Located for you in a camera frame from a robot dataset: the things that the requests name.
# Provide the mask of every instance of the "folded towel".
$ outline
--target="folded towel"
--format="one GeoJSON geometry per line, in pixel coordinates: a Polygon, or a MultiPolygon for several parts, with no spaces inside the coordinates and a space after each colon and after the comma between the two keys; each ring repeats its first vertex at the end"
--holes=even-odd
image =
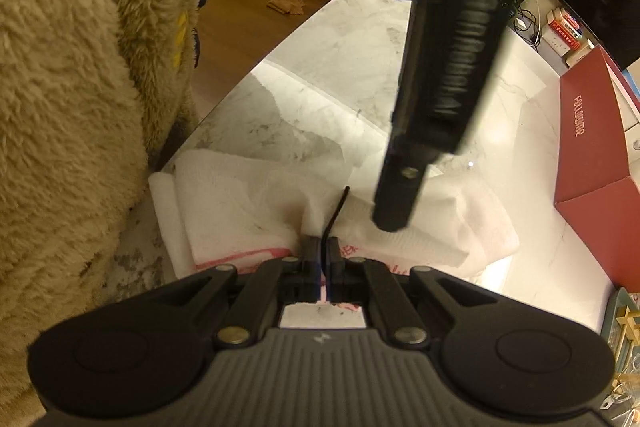
{"type": "MultiPolygon", "coordinates": [[[[174,174],[153,174],[149,186],[177,277],[220,263],[251,271],[296,252],[303,235],[322,234],[343,189],[301,166],[210,150],[183,153],[174,174]]],[[[472,171],[430,178],[401,232],[377,229],[371,211],[350,195],[332,235],[346,257],[380,259],[397,273],[428,264],[469,277],[518,248],[500,201],[472,171]]]]}

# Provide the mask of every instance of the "white marble tabletop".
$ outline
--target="white marble tabletop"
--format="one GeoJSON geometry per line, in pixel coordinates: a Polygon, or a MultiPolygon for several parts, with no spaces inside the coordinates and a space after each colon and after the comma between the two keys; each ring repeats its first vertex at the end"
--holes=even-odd
{"type": "MultiPolygon", "coordinates": [[[[303,163],[370,194],[408,14],[408,3],[396,0],[332,0],[256,66],[181,150],[303,163]]],[[[520,238],[519,252],[490,266],[481,282],[599,329],[612,286],[553,207],[558,136],[558,74],[507,31],[475,129],[459,156],[437,166],[480,172],[520,238]]],[[[150,198],[132,213],[116,265],[105,288],[110,298],[172,277],[150,198]]]]}

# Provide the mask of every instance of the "person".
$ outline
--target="person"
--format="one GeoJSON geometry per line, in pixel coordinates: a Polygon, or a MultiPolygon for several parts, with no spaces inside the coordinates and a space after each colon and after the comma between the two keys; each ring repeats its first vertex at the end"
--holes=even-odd
{"type": "Polygon", "coordinates": [[[148,172],[197,124],[197,4],[0,0],[0,425],[42,414],[27,346],[100,304],[148,172]]]}

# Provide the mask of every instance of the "brown floor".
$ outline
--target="brown floor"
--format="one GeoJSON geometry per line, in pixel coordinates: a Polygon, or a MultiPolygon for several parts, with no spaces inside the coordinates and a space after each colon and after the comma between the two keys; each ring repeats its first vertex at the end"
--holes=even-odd
{"type": "Polygon", "coordinates": [[[304,0],[304,15],[282,15],[270,0],[208,0],[200,10],[200,63],[193,98],[201,118],[293,30],[330,0],[304,0]]]}

